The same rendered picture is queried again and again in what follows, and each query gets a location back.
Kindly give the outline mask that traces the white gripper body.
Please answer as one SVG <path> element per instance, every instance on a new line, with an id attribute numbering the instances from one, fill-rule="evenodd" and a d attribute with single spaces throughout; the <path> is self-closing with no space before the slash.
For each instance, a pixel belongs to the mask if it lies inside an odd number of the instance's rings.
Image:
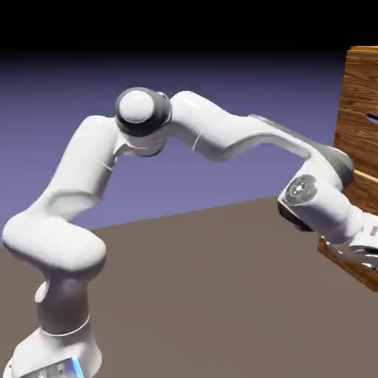
<path id="1" fill-rule="evenodd" d="M 378 250 L 378 216 L 371 213 L 363 214 L 362 230 L 353 237 L 349 246 L 354 252 Z"/>

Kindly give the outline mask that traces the wooden cabinet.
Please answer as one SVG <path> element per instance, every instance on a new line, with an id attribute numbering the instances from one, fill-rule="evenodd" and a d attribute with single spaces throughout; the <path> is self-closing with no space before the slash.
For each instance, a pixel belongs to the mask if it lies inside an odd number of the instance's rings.
<path id="1" fill-rule="evenodd" d="M 339 110 L 363 113 L 378 123 L 378 46 L 352 47 L 346 56 Z M 355 168 L 346 195 L 352 204 L 378 215 L 378 178 Z"/>

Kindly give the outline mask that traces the wooden drawer front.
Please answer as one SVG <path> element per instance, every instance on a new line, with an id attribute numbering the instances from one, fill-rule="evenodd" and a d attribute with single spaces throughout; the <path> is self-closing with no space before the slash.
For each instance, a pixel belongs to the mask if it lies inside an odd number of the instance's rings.
<path id="1" fill-rule="evenodd" d="M 342 254 L 336 251 L 322 236 L 319 238 L 317 250 L 372 292 L 378 292 L 377 269 L 373 269 L 366 264 L 344 261 L 341 258 Z"/>
<path id="2" fill-rule="evenodd" d="M 363 113 L 339 110 L 334 146 L 351 157 L 358 171 L 378 178 L 378 123 Z"/>

